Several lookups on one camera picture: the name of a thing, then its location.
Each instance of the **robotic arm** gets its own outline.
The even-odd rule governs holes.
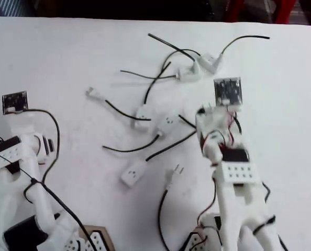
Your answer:
[[[236,131],[232,128],[241,105],[240,79],[216,79],[215,90],[217,106],[203,107],[196,114],[202,154],[216,167],[213,178],[221,219],[222,247],[215,247],[219,240],[210,238],[209,250],[237,251],[240,232],[246,226],[263,250],[281,251],[273,224],[275,216],[266,206],[264,187],[243,143],[241,128]],[[209,214],[203,218],[202,225],[213,222],[214,215]],[[205,235],[209,236],[213,231],[204,229]]]

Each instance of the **power outlet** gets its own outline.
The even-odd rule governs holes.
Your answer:
[[[159,134],[164,136],[169,134],[178,124],[179,117],[178,115],[167,115],[165,116],[157,126]]]
[[[142,105],[137,109],[136,117],[140,119],[151,119],[152,111],[149,106]],[[150,121],[136,120],[135,128],[139,131],[146,132],[150,128]]]
[[[197,61],[194,61],[193,66],[180,67],[177,73],[177,78],[182,82],[194,82],[202,78],[201,68]]]
[[[128,187],[133,187],[135,183],[144,175],[146,168],[147,162],[134,162],[127,170],[125,170],[120,179]]]

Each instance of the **power plug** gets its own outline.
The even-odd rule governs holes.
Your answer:
[[[136,117],[140,119],[150,119],[152,117],[152,110],[146,104],[137,109]],[[147,120],[136,120],[135,128],[139,131],[147,131],[151,123]]]
[[[120,179],[128,187],[133,187],[134,184],[144,175],[147,168],[145,161],[134,162],[125,172]]]
[[[89,87],[88,90],[86,91],[86,95],[88,97],[100,100],[100,101],[104,101],[106,100],[106,98],[95,88],[93,87]]]
[[[195,60],[192,67],[180,67],[176,75],[182,82],[194,82],[202,78],[201,68],[199,63]]]
[[[169,134],[177,126],[178,123],[178,115],[171,114],[163,117],[157,126],[158,134],[160,136],[165,136],[166,134]]]
[[[220,54],[218,58],[214,58],[210,54],[204,54],[200,58],[197,59],[199,64],[209,71],[212,74],[216,74],[216,72],[221,68],[223,62],[223,54]]]

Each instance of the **power cord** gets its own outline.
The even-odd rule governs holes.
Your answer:
[[[258,35],[246,35],[246,36],[241,36],[241,37],[237,37],[235,39],[233,39],[233,41],[231,41],[230,43],[227,44],[227,46],[225,46],[225,48],[222,50],[221,54],[224,54],[224,52],[226,51],[226,49],[232,45],[234,42],[236,42],[239,39],[243,39],[243,38],[262,38],[262,39],[270,39],[270,37],[266,37],[266,36],[258,36]]]
[[[147,76],[135,73],[135,72],[125,71],[125,70],[120,70],[120,72],[129,73],[129,74],[132,74],[132,75],[136,75],[136,76],[143,77],[143,78],[148,78],[148,79],[166,79],[166,78],[175,78],[176,77],[176,75],[171,75],[171,76],[167,76],[167,77],[158,77],[158,78],[156,78],[156,77],[147,77]]]
[[[146,104],[147,102],[147,98],[149,96],[149,93],[151,91],[151,88],[153,87],[153,85],[156,83],[156,81],[159,79],[159,77],[164,73],[164,71],[166,71],[166,69],[168,68],[168,66],[170,66],[171,62],[169,62],[163,69],[161,69],[159,75],[152,81],[152,83],[150,84],[149,88],[146,91],[145,94],[145,98],[144,98],[144,104]]]
[[[1,156],[0,155],[0,158],[8,161],[10,164],[12,164],[11,161],[9,161],[8,159],[6,159],[5,157]],[[30,178],[30,181],[31,181],[31,184],[24,190],[23,194],[24,194],[24,197],[29,201],[29,199],[26,197],[26,192],[35,184],[41,184],[42,187],[45,189],[45,191],[50,195],[52,196],[52,198],[64,209],[66,210],[66,212],[73,218],[75,219],[75,221],[78,223],[79,227],[81,228],[81,230],[83,231],[83,233],[86,235],[89,243],[91,244],[92,248],[94,250],[97,250],[96,249],[96,246],[93,242],[93,240],[91,239],[89,233],[87,232],[86,228],[84,227],[84,225],[82,224],[82,222],[80,221],[80,219],[76,216],[76,214],[69,208],[66,206],[65,203],[62,202],[62,200],[51,190],[49,189],[45,183],[42,181],[38,181],[36,180],[35,178],[31,177],[31,175],[29,175],[25,170],[23,170],[22,168],[19,168],[23,173],[25,173],[29,178]]]
[[[265,196],[265,203],[267,203],[267,200],[268,200],[268,198],[269,198],[269,196],[270,196],[270,194],[271,194],[271,189],[270,189],[264,182],[262,183],[262,185],[263,185],[264,188],[267,190],[267,194],[266,194],[266,196]],[[282,241],[280,235],[278,235],[278,237],[279,237],[279,241],[280,241],[280,244],[281,244],[283,250],[288,251],[288,249],[287,249],[286,245],[284,244],[284,242]]]
[[[122,112],[122,111],[119,110],[116,106],[114,106],[109,100],[106,99],[105,101],[106,101],[106,103],[107,103],[108,105],[110,105],[114,110],[116,110],[118,113],[122,114],[122,115],[125,116],[125,117],[128,117],[128,118],[130,118],[130,119],[134,119],[134,120],[151,121],[151,119],[137,118],[137,117],[135,117],[135,116],[131,116],[131,115],[129,115],[129,114],[126,114],[125,112]]]
[[[151,38],[154,38],[154,39],[158,40],[159,42],[162,42],[162,43],[166,44],[166,45],[169,46],[169,47],[172,47],[172,48],[175,49],[176,51],[181,52],[182,54],[184,54],[185,56],[187,56],[188,58],[190,58],[191,60],[193,60],[193,62],[195,62],[195,58],[193,58],[192,56],[190,56],[190,55],[189,55],[187,52],[185,52],[184,50],[182,50],[182,49],[180,49],[180,48],[178,48],[178,47],[172,45],[171,43],[168,43],[167,41],[165,41],[165,40],[163,40],[163,39],[161,39],[161,38],[158,38],[157,36],[155,36],[155,35],[153,35],[153,34],[150,34],[150,33],[149,33],[148,36],[151,37]]]
[[[159,134],[157,134],[157,136],[155,136],[155,138],[148,144],[142,146],[142,147],[139,147],[139,148],[136,148],[136,149],[132,149],[132,150],[118,150],[118,149],[114,149],[114,148],[111,148],[111,147],[108,147],[108,146],[105,146],[103,145],[102,147],[105,148],[105,149],[109,149],[109,150],[112,150],[112,151],[116,151],[116,152],[120,152],[120,153],[131,153],[131,152],[136,152],[136,151],[139,151],[139,150],[142,150],[142,149],[145,149],[147,147],[149,147],[150,145],[152,145],[155,141],[157,141],[157,139],[159,138]]]
[[[202,216],[206,211],[208,211],[210,208],[212,208],[212,206],[215,204],[215,201],[216,201],[216,180],[215,180],[215,178],[213,178],[213,182],[214,182],[214,186],[215,186],[215,191],[214,191],[213,200],[212,200],[212,202],[210,203],[210,205],[198,215],[198,217],[197,217],[197,219],[196,219],[197,225],[198,225],[198,226],[201,225],[200,222],[199,222],[201,216]]]

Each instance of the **white table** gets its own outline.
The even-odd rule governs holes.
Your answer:
[[[183,138],[191,128],[180,124],[168,138],[140,153],[112,154],[102,144],[131,148],[152,139],[105,104],[89,101],[93,86],[127,113],[140,105],[149,81],[120,69],[155,76],[172,51],[149,38],[153,33],[180,48],[218,54],[240,35],[266,35],[233,44],[216,77],[241,76],[243,133],[260,175],[270,186],[269,205],[278,231],[291,251],[311,250],[311,27],[197,22],[86,19],[0,18],[0,135],[8,137],[1,95],[26,90],[30,108],[51,111],[61,128],[61,155],[47,184],[84,224],[107,227],[117,250],[163,250],[157,208],[165,172],[180,163],[183,178],[166,198],[162,225],[172,250],[193,229],[197,214],[213,196],[209,161],[196,137],[148,163],[132,189],[119,177],[138,158]],[[170,71],[189,59],[177,55]],[[173,100],[174,93],[182,98]],[[184,109],[194,121],[200,99],[214,104],[213,78],[198,83],[156,84],[149,103],[158,112]],[[55,138],[46,115],[36,127]]]

